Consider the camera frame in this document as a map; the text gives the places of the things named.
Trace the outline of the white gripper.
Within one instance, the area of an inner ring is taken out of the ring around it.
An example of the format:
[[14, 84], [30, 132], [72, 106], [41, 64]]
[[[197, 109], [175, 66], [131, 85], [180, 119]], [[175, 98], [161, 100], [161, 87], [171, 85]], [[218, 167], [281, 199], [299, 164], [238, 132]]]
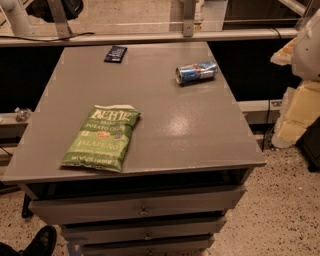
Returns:
[[292, 64], [294, 75], [303, 80], [297, 89], [288, 87], [280, 108], [271, 143], [276, 148], [294, 145], [320, 117], [320, 9], [270, 61], [276, 65]]

